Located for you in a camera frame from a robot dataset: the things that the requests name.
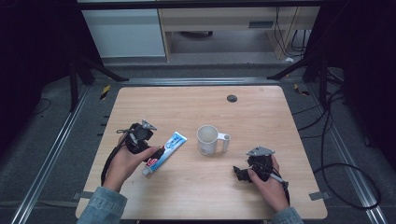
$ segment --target hand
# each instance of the hand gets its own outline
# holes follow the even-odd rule
[[[275,156],[271,156],[272,163],[275,169],[279,171],[279,164],[277,164]],[[282,184],[277,180],[270,177],[266,182],[262,181],[251,169],[247,170],[250,179],[259,189],[262,197],[267,201],[271,207],[279,212],[287,207],[289,207],[288,200],[286,199],[285,190],[283,190]]]
[[[119,143],[122,141],[124,135],[120,137]],[[152,156],[158,149],[158,147],[150,147],[138,154],[133,154],[128,150],[127,146],[123,145],[108,167],[103,187],[120,192],[122,184],[131,176],[136,167],[142,161]]]

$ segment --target white mug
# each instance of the white mug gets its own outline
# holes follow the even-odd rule
[[[198,148],[206,156],[216,153],[218,140],[223,141],[222,152],[227,152],[231,136],[227,133],[219,133],[212,125],[204,125],[197,131]]]

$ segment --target black horizontal beam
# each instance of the black horizontal beam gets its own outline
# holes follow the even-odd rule
[[[72,7],[80,10],[150,9],[150,8],[205,8],[205,7],[320,7],[345,0],[186,0],[150,2],[98,2],[54,4],[54,7]]]

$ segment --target gray carpet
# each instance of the gray carpet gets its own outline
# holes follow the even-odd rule
[[[190,65],[190,66],[137,66],[137,67],[109,67],[112,71],[124,77],[265,77],[274,75],[282,70],[285,65]],[[311,92],[318,83],[304,84],[298,70],[277,83],[285,92],[290,105],[291,113],[296,113],[315,106]],[[110,114],[117,97],[118,89],[124,85],[115,83],[107,77],[95,73],[95,83],[90,87],[87,101],[78,115],[77,121],[64,144],[63,150],[43,188],[39,201],[62,201],[75,203],[72,199],[74,192],[81,191],[91,169],[93,158],[99,146],[106,123],[105,116]],[[293,88],[293,83],[299,84],[301,91],[310,91],[311,95],[303,95]],[[100,100],[103,87],[111,84],[110,91],[105,100]],[[330,91],[337,89],[331,86]],[[36,112],[45,110],[37,115],[32,115],[23,132],[12,145],[11,154],[3,158],[0,173],[0,223],[9,223],[19,201],[30,188],[42,163],[46,159],[63,122],[68,116],[70,106],[70,92],[68,78],[62,78],[50,83],[42,92],[42,100]],[[320,116],[317,108],[294,115],[298,128],[304,127]],[[396,223],[396,197],[393,196],[396,187],[396,175],[388,162],[376,148],[364,145],[362,135],[354,120],[348,105],[343,100],[338,100],[332,105],[333,126],[342,135],[349,152],[361,169],[373,178],[381,190],[383,200],[380,207],[388,223]],[[301,131],[301,137],[320,135],[323,123]],[[303,138],[304,148],[308,155],[312,169],[320,166],[320,138]],[[325,137],[325,163],[340,162],[340,157],[334,149],[334,143],[329,134]],[[332,187],[343,197],[353,203],[360,203],[354,187],[344,168],[334,168],[326,172]],[[316,175],[322,191],[328,191],[321,174]],[[372,223],[365,211],[346,205],[334,195],[325,201],[329,211],[328,217],[323,220],[306,220],[305,223]],[[75,223],[75,208],[54,207],[39,205],[35,207],[27,223]]]

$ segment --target blue denim jacket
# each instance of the blue denim jacket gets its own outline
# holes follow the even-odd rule
[[[82,223],[120,223],[127,199],[111,189],[98,187],[87,207],[78,220]],[[300,216],[293,207],[286,208],[274,215],[274,224],[302,224]]]

